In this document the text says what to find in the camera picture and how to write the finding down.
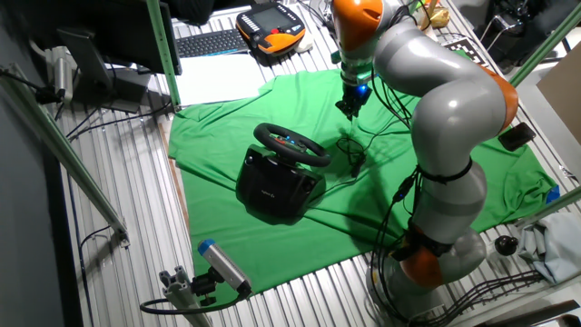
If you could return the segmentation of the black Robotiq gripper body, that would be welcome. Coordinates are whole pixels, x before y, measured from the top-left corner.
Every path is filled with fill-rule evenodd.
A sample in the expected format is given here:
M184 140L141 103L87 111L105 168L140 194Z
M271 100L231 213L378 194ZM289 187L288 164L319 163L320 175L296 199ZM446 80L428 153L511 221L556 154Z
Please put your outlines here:
M361 107L367 103L372 93L372 89L367 84L342 86L343 96L335 103L336 107L343 113L343 107L348 105L353 110L354 107Z

